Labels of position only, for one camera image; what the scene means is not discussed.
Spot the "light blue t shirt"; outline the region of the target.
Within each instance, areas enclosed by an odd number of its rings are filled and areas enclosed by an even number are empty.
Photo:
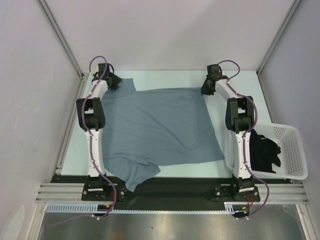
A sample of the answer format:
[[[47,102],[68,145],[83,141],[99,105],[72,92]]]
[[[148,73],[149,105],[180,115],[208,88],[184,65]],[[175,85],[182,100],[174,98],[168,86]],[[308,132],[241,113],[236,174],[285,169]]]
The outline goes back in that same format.
[[[162,166],[224,159],[197,87],[138,91],[129,78],[108,90],[101,103],[104,167],[131,192]]]

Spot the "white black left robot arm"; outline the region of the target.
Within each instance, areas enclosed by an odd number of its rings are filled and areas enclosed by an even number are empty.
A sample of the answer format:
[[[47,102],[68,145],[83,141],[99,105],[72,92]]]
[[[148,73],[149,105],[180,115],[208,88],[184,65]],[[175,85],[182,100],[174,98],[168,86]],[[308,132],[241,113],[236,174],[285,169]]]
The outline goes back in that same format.
[[[103,162],[102,136],[106,117],[102,98],[108,90],[119,88],[121,78],[109,63],[99,63],[92,73],[88,96],[76,100],[77,118],[84,131],[88,150],[88,171],[81,199],[83,201],[115,201],[117,190],[107,178]]]

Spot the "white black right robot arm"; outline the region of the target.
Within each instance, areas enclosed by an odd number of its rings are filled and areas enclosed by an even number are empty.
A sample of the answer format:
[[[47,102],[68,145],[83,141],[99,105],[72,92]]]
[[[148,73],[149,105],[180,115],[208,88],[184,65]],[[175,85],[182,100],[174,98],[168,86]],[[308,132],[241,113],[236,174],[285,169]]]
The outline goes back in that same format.
[[[235,151],[231,184],[226,190],[223,186],[216,188],[216,200],[244,202],[255,192],[250,163],[250,136],[257,124],[258,112],[252,97],[235,90],[230,80],[230,77],[223,74],[219,64],[208,65],[201,93],[207,96],[218,93],[226,101],[225,126],[232,137]]]

